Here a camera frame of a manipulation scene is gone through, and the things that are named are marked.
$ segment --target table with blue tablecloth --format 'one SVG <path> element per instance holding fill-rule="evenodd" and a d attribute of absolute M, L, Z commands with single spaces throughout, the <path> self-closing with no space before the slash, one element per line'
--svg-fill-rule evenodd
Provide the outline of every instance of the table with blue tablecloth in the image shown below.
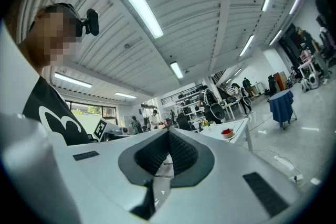
<path fill-rule="evenodd" d="M 269 108 L 273 113 L 273 120 L 279 122 L 280 127 L 284 128 L 283 123 L 286 121 L 290 123 L 293 113 L 296 119 L 296 114 L 292 108 L 293 96 L 290 90 L 285 90 L 273 95 L 269 99 Z"/>

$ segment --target bowl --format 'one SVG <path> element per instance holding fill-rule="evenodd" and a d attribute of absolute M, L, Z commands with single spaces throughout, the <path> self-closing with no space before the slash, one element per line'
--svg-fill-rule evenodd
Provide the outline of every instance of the bowl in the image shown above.
<path fill-rule="evenodd" d="M 228 130 L 229 130 L 229 132 L 225 133 L 225 134 L 223 134 L 223 132 L 226 131 L 226 130 L 222 130 L 222 135 L 223 135 L 224 139 L 229 139 L 232 136 L 234 136 L 234 134 L 235 134 L 235 132 L 233 131 L 233 129 L 228 129 Z"/>

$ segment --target white table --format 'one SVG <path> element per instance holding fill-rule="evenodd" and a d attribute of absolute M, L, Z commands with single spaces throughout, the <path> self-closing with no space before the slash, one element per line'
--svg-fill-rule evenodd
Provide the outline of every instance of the white table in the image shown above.
<path fill-rule="evenodd" d="M 303 63 L 302 65 L 299 66 L 299 69 L 300 69 L 300 72 L 301 72 L 303 78 L 305 78 L 305 76 L 303 74 L 302 69 L 305 68 L 306 66 L 309 67 L 311 73 L 313 73 L 313 72 L 317 73 L 316 70 L 315 70 L 315 67 L 314 67 L 314 65 L 312 63 L 313 60 L 314 60 L 314 56 L 311 56 L 310 60 L 308 60 L 307 62 L 305 62 L 305 63 Z"/>
<path fill-rule="evenodd" d="M 215 139 L 224 140 L 221 132 L 222 132 L 222 130 L 230 128 L 230 129 L 234 130 L 236 135 L 232 139 L 230 139 L 230 140 L 228 139 L 228 140 L 225 140 L 225 141 L 227 141 L 229 143 L 236 144 L 238 139 L 240 138 L 241 134 L 245 133 L 246 139 L 247 139 L 248 149 L 250 151 L 253 151 L 250 131 L 248 130 L 248 126 L 247 126 L 248 121 L 249 121 L 249 119 L 243 119 L 243 120 L 239 120 L 239 121 L 232 121 L 232 122 L 228 122 L 228 123 L 211 125 L 208 129 L 205 129 L 205 130 L 201 131 L 201 134 L 212 137 L 212 138 L 215 138 Z"/>
<path fill-rule="evenodd" d="M 239 107 L 239 110 L 240 110 L 241 114 L 243 113 L 243 111 L 242 111 L 242 109 L 241 109 L 241 106 L 240 106 L 240 99 L 237 100 L 237 101 L 235 101 L 235 102 L 233 102 L 233 103 L 230 103 L 230 104 L 228 104 L 228 103 L 226 102 L 226 100 L 224 99 L 224 103 L 225 103 L 225 105 L 223 105 L 223 107 L 225 108 L 225 110 L 226 110 L 226 112 L 227 112 L 227 114 L 228 114 L 230 120 L 231 120 L 231 117 L 230 117 L 230 113 L 229 113 L 229 111 L 228 111 L 227 108 L 230 109 L 233 119 L 234 119 L 234 120 L 236 119 L 236 118 L 235 118 L 235 115 L 233 114 L 232 108 L 231 108 L 232 105 L 234 105 L 234 104 L 238 104 L 238 107 Z"/>

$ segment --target blue tablecloth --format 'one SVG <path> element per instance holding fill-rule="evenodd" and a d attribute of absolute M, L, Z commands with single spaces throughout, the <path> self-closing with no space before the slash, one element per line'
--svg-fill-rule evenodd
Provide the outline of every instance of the blue tablecloth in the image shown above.
<path fill-rule="evenodd" d="M 282 127 L 283 122 L 288 121 L 290 123 L 290 118 L 293 114 L 293 96 L 290 90 L 285 90 L 269 99 L 269 108 L 273 113 L 273 120 L 279 122 L 280 127 Z"/>

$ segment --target black pants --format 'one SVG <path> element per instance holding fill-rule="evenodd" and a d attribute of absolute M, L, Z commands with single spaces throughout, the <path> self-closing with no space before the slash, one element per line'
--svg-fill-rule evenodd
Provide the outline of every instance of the black pants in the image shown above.
<path fill-rule="evenodd" d="M 209 112 L 205 112 L 204 113 L 204 115 L 205 115 L 205 119 L 207 120 L 207 121 L 214 121 L 214 122 L 216 122 L 216 124 L 221 124 L 222 122 L 218 119 L 218 118 L 216 118 L 214 115 L 213 115 L 213 113 L 211 112 L 211 111 L 209 111 Z"/>
<path fill-rule="evenodd" d="M 246 114 L 246 107 L 245 107 L 245 106 L 247 106 L 248 109 L 250 109 L 250 111 L 252 110 L 252 109 L 251 109 L 251 106 L 245 104 L 242 98 L 241 98 L 241 100 L 240 100 L 240 103 L 241 103 L 241 105 L 243 106 L 243 109 L 244 109 L 245 114 Z"/>

